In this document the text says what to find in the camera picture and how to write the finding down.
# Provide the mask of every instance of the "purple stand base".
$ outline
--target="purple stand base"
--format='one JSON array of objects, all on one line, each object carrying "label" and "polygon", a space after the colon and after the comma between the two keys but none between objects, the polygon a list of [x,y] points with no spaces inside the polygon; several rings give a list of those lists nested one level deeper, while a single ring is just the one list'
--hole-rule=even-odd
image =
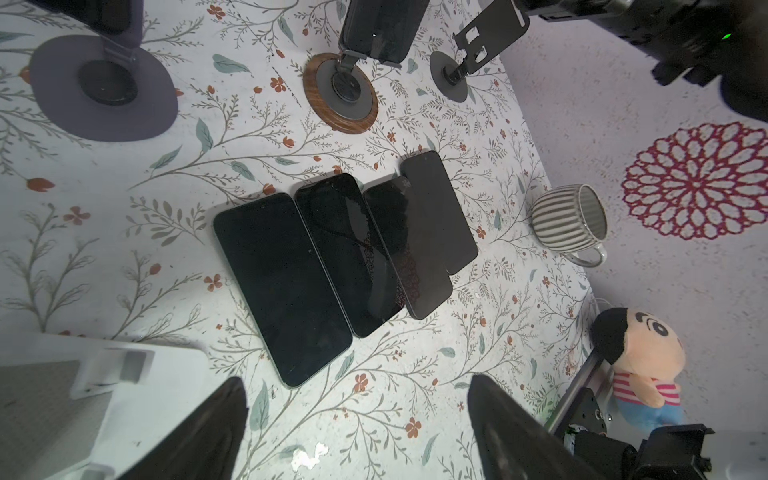
[{"label": "purple stand base", "polygon": [[165,67],[150,53],[133,49],[130,72],[137,97],[126,105],[100,104],[78,83],[86,62],[108,60],[101,37],[68,35],[40,45],[29,77],[42,112],[62,130],[93,141],[137,141],[156,137],[176,120],[178,101]]}]

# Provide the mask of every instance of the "blue pants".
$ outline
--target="blue pants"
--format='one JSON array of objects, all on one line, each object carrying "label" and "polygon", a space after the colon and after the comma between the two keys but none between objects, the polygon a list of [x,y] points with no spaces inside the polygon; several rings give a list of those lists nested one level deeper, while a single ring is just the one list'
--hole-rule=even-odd
[{"label": "blue pants", "polygon": [[646,405],[629,403],[614,398],[619,412],[624,416],[632,426],[643,430],[646,433],[652,432],[657,427],[665,425],[683,425],[685,412],[682,406],[672,406],[667,403],[660,409],[655,409]]}]

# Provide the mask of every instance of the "red doily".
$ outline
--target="red doily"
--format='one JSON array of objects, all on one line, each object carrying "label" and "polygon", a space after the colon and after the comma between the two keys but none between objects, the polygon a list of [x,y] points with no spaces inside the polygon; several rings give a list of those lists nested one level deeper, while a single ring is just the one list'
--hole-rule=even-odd
[{"label": "red doily", "polygon": [[741,233],[768,215],[768,136],[741,123],[680,129],[637,154],[622,187],[630,214],[662,235]]}]

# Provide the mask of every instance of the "wooden ring base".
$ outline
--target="wooden ring base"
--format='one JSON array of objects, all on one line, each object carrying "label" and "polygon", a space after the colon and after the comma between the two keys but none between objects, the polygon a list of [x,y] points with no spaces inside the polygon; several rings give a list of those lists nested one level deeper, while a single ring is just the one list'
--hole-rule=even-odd
[{"label": "wooden ring base", "polygon": [[368,129],[373,126],[373,122],[376,121],[376,116],[379,114],[379,100],[376,98],[376,91],[373,89],[371,81],[362,70],[355,66],[355,71],[366,79],[366,83],[370,88],[372,106],[370,113],[360,120],[350,120],[337,114],[323,100],[320,96],[320,91],[317,88],[317,69],[323,62],[337,60],[338,58],[339,56],[335,53],[321,53],[310,59],[310,62],[306,64],[306,67],[304,68],[304,94],[306,95],[306,99],[310,102],[312,109],[317,116],[320,117],[320,120],[330,125],[333,130],[338,130],[345,134],[361,134],[364,131],[368,131]]}]

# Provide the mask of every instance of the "mug handle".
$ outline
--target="mug handle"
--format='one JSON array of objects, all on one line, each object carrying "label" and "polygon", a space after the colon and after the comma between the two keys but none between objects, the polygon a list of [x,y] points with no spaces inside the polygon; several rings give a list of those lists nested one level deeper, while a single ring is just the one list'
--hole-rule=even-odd
[{"label": "mug handle", "polygon": [[595,260],[594,262],[590,262],[588,260],[582,260],[581,258],[576,257],[571,253],[566,253],[565,258],[569,259],[573,263],[576,263],[578,266],[583,266],[584,268],[595,268],[596,266],[600,266],[603,264],[603,262],[605,262],[605,260],[608,258],[608,252],[605,251],[605,248],[603,247],[602,243],[598,243],[592,248],[597,250],[598,253],[600,254],[600,258]]}]

